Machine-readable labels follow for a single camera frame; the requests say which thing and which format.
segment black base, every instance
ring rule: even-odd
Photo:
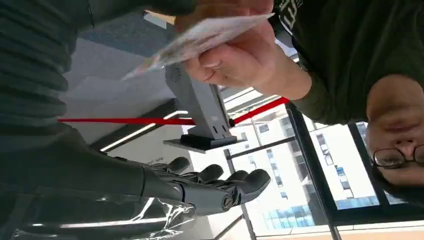
[[[166,140],[163,141],[163,143],[173,147],[204,154],[206,151],[212,149],[217,149],[245,141],[246,140],[237,140],[236,136],[215,140],[207,137],[186,134],[182,135],[180,139]]]

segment hair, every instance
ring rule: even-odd
[[[423,186],[396,186],[391,184],[376,166],[372,168],[374,180],[387,193],[395,198],[403,200],[409,204],[424,208],[424,187]]]

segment eyeglasses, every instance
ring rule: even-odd
[[[396,148],[381,149],[374,152],[374,165],[385,169],[399,169],[409,162],[416,162],[424,166],[424,144],[413,150],[413,160],[407,160],[405,155]]]

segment sheet of paper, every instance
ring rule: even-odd
[[[146,59],[141,66],[127,74],[124,79],[195,58],[220,44],[231,41],[273,15],[270,13],[205,19],[181,34],[157,54]]]

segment red rope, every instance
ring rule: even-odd
[[[280,97],[263,106],[260,106],[236,119],[234,123],[237,125],[247,119],[273,109],[279,105],[287,104],[289,100]],[[163,119],[163,118],[61,118],[59,122],[63,123],[114,123],[114,124],[158,124],[158,125],[196,125],[192,119]]]
[[[237,117],[236,119],[234,119],[234,123],[237,125],[237,124],[239,124],[239,123],[241,123],[245,120],[251,119],[256,115],[264,113],[264,112],[266,112],[270,109],[273,109],[273,108],[275,108],[275,107],[277,107],[281,104],[288,104],[288,103],[289,103],[289,100],[287,98],[280,97],[280,98],[278,98],[274,101],[271,101],[271,102],[269,102],[269,103],[267,103],[263,106],[260,106],[256,109],[254,109],[254,110],[252,110],[252,111],[250,111],[250,112],[248,112],[244,115]]]

